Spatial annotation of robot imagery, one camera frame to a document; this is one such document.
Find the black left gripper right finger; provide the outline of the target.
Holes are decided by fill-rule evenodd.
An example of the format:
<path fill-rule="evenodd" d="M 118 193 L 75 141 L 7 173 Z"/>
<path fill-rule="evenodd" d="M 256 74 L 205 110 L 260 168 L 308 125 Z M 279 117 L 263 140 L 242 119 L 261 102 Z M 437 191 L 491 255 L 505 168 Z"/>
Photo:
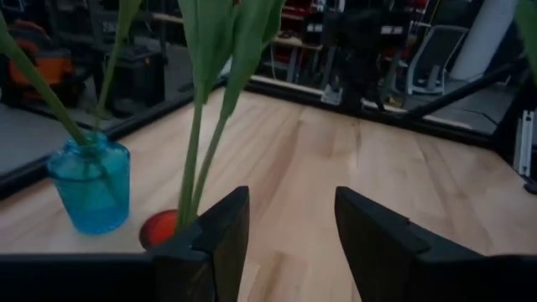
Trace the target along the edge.
<path fill-rule="evenodd" d="M 483 255 L 338 186 L 339 240 L 362 302 L 467 302 L 470 263 Z"/>

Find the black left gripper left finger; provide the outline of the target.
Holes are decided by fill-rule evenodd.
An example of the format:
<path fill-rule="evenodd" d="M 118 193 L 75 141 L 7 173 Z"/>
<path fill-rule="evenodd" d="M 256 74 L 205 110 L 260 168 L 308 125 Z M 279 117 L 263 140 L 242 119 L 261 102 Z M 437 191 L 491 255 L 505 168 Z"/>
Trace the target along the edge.
<path fill-rule="evenodd" d="M 237 302 L 248 250 L 249 188 L 238 186 L 150 248 L 158 302 Z"/>

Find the pink artificial tulip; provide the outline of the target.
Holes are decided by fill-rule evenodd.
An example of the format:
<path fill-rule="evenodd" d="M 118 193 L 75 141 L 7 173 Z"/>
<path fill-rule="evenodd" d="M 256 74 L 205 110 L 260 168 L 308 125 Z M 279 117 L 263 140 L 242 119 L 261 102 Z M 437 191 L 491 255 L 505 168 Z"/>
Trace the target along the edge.
<path fill-rule="evenodd" d="M 175 230 L 185 230 L 196 219 L 203 186 L 216 144 L 211 143 L 200 170 L 196 169 L 202 110 L 228 56 L 231 54 L 234 0 L 177 0 L 195 87 L 192 121 Z"/>
<path fill-rule="evenodd" d="M 234 0 L 232 34 L 229 38 L 232 47 L 226 62 L 230 63 L 231 66 L 227 76 L 227 87 L 222 99 L 220 116 L 209 144 L 209 147 L 212 142 L 216 144 L 214 154 L 211 156 L 211 164 L 221 141 L 223 130 L 234 113 L 240 94 L 257 69 L 263 50 L 280 31 L 284 3 L 285 0 Z"/>

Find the white artificial tulip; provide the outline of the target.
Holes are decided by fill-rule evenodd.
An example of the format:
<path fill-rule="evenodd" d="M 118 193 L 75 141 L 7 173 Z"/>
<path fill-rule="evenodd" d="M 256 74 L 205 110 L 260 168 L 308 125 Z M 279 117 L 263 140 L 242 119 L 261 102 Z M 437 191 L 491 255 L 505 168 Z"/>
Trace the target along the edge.
<path fill-rule="evenodd" d="M 22 78 L 26 80 L 30 90 L 39 94 L 41 99 L 49 106 L 56 120 L 61 123 L 81 149 L 82 154 L 86 156 L 84 167 L 95 166 L 97 179 L 107 187 L 112 195 L 115 195 L 116 189 L 112 184 L 112 177 L 108 169 L 104 166 L 104 161 L 99 158 L 97 151 L 90 150 L 90 148 L 97 146 L 97 134 L 101 131 L 99 126 L 102 120 L 100 117 L 101 108 L 97 107 L 94 112 L 96 124 L 91 128 L 91 131 L 83 132 L 70 117 L 63 101 L 52 88 L 50 82 L 38 71 L 37 65 L 30 59 L 25 49 L 21 47 L 22 44 L 11 35 L 12 30 L 13 26 L 8 25 L 3 13 L 0 11 L 0 56 L 6 56 L 8 62 L 14 64 Z"/>

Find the red glass vase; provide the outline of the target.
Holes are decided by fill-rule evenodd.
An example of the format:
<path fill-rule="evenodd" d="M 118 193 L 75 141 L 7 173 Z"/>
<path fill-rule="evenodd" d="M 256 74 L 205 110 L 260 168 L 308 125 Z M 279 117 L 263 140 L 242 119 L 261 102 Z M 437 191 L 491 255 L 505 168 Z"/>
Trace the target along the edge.
<path fill-rule="evenodd" d="M 176 233 L 179 216 L 177 210 L 166 210 L 148 218 L 141 226 L 138 234 L 142 248 L 149 250 L 171 238 Z"/>

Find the silver mounting plate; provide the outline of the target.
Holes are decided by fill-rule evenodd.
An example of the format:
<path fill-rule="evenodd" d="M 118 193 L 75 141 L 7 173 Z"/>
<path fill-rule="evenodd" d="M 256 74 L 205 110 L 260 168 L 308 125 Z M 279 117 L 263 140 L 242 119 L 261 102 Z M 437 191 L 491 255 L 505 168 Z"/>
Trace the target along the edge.
<path fill-rule="evenodd" d="M 321 95 L 321 102 L 332 106 L 340 106 L 342 93 L 343 89 L 341 86 L 328 84 Z"/>

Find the black equipment cabinet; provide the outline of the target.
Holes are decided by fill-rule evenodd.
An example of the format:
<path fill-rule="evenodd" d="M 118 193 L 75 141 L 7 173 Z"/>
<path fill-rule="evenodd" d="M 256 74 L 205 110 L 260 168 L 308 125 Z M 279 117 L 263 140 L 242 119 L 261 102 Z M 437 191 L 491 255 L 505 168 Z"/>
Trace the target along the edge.
<path fill-rule="evenodd" d="M 127 44 L 117 58 L 105 108 L 126 118 L 164 102 L 162 52 L 141 44 Z"/>

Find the white office chair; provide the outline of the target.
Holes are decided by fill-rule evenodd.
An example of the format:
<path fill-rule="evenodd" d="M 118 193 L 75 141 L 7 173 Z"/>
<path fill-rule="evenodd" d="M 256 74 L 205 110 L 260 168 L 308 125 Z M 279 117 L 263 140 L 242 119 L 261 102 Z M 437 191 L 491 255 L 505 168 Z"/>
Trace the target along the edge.
<path fill-rule="evenodd" d="M 454 25 L 435 25 L 425 36 L 411 60 L 405 80 L 405 93 L 444 95 L 446 66 L 468 29 Z"/>

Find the wooden top metal table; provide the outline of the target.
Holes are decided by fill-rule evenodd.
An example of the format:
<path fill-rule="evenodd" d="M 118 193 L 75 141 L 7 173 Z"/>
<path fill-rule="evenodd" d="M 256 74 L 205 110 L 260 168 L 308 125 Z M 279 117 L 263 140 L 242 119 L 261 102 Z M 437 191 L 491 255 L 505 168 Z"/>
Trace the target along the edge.
<path fill-rule="evenodd" d="M 313 50 L 316 53 L 320 52 L 323 47 L 321 45 L 305 44 L 301 39 L 296 37 L 281 38 L 276 36 L 270 43 L 270 51 L 273 52 L 274 46 L 283 46 L 291 48 L 291 55 L 288 63 L 286 81 L 294 83 L 297 79 L 297 72 L 299 71 L 299 62 L 305 49 Z"/>

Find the white round column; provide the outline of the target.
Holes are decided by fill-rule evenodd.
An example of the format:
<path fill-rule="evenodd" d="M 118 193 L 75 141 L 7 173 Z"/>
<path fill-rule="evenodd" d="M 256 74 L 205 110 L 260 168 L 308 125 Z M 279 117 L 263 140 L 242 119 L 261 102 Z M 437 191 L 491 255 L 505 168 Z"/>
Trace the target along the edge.
<path fill-rule="evenodd" d="M 519 0 L 483 0 L 467 38 L 451 69 L 451 78 L 481 78 L 514 20 Z"/>

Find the orange shop vacuum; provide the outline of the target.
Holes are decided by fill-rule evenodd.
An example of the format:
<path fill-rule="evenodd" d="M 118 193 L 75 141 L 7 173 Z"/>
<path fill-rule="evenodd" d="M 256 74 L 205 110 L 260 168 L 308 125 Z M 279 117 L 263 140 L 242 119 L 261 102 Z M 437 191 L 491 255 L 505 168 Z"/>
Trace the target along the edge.
<path fill-rule="evenodd" d="M 70 50 L 57 45 L 42 27 L 30 21 L 17 20 L 8 25 L 8 31 L 62 103 L 75 107 L 86 86 L 76 79 Z"/>

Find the red shelving unit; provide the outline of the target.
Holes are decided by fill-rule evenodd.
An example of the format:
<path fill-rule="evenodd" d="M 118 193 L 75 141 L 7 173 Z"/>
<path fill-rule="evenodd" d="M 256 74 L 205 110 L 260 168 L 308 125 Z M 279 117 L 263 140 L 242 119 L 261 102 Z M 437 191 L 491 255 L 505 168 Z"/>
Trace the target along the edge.
<path fill-rule="evenodd" d="M 285 0 L 281 14 L 281 30 L 298 39 L 313 33 L 323 24 L 326 0 Z"/>

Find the silver aluminium bracket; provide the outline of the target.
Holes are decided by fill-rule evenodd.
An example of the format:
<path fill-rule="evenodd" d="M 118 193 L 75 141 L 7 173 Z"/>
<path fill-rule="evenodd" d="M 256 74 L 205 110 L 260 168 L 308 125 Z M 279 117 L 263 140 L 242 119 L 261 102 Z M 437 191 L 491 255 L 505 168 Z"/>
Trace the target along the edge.
<path fill-rule="evenodd" d="M 533 132 L 534 111 L 523 110 L 517 125 L 513 167 L 518 174 L 527 178 L 531 175 Z"/>

